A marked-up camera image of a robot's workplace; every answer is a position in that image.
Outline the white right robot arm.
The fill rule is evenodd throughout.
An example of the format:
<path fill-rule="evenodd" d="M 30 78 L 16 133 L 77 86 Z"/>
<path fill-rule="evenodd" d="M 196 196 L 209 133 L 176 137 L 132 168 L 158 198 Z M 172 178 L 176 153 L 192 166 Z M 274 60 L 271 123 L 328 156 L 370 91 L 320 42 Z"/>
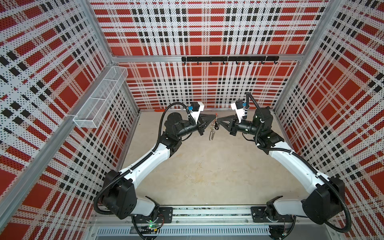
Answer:
<path fill-rule="evenodd" d="M 251 121 L 245 119 L 243 109 L 236 112 L 236 115 L 219 118 L 218 123 L 233 136 L 237 133 L 252 135 L 258 149 L 284 166 L 309 194 L 303 200 L 290 200 L 282 196 L 269 200 L 266 212 L 271 221 L 276 221 L 280 216 L 294 215 L 307 217 L 322 225 L 329 224 L 329 220 L 340 212 L 344 212 L 348 220 L 351 218 L 345 203 L 344 182 L 316 170 L 290 148 L 272 130 L 273 115 L 269 108 L 256 110 Z"/>

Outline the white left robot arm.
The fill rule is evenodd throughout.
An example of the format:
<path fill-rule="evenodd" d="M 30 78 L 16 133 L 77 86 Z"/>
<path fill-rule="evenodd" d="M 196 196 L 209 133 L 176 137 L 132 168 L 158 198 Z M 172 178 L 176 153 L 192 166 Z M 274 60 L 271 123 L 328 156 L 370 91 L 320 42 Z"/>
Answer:
<path fill-rule="evenodd" d="M 200 114 L 196 124 L 184 120 L 180 113 L 168 115 L 165 131 L 161 132 L 154 148 L 131 166 L 119 172 L 111 170 L 106 174 L 101 192 L 95 198 L 95 204 L 101 203 L 106 210 L 95 207 L 95 211 L 104 215 L 115 215 L 119 219 L 141 215 L 154 222 L 159 215 L 160 205 L 149 197 L 139 197 L 136 189 L 140 183 L 158 165 L 169 159 L 182 145 L 182 138 L 193 132 L 204 134 L 205 129 L 216 119 L 215 115 Z"/>

